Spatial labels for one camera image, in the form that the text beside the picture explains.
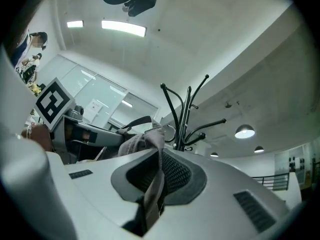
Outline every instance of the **gray cloth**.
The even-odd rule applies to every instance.
[[[129,133],[132,127],[143,125],[146,123],[152,123],[152,129],[146,130],[142,134]],[[158,149],[159,154],[161,154],[162,149],[165,147],[164,128],[150,116],[144,116],[137,120],[134,120],[121,129],[117,130],[116,133],[123,136],[124,142],[120,145],[120,147],[104,147],[104,150],[100,157],[101,160],[114,157],[122,157],[147,149]]]

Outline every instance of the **vent grille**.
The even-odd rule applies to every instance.
[[[270,216],[248,191],[236,193],[234,197],[259,233],[276,223],[275,219]]]
[[[81,170],[81,171],[69,173],[70,178],[71,178],[72,180],[73,180],[73,179],[76,179],[76,178],[83,177],[83,176],[87,176],[87,175],[90,175],[90,174],[93,174],[93,172],[90,171],[90,170]]]

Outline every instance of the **glass wall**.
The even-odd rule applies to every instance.
[[[115,131],[131,121],[155,117],[158,108],[128,93],[128,91],[95,72],[60,55],[53,58],[38,75],[38,84],[49,84],[58,78],[75,102],[84,108],[83,121],[93,126]],[[133,127],[143,133],[150,124]]]
[[[126,89],[96,75],[75,96],[75,101],[84,108],[85,123],[106,129],[110,116],[126,94]]]
[[[155,117],[158,109],[148,102],[128,93],[123,102],[116,108],[109,122],[116,127],[123,127],[141,117],[151,116]],[[151,123],[138,125],[132,128],[133,132],[144,133],[152,127]]]

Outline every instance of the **poster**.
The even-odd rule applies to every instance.
[[[103,105],[93,98],[91,102],[84,108],[83,117],[89,121],[89,124],[91,124],[102,107]]]

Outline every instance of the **black railing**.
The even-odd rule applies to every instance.
[[[312,163],[312,183],[320,180],[320,162]]]
[[[272,191],[288,190],[289,172],[272,176],[252,177]]]

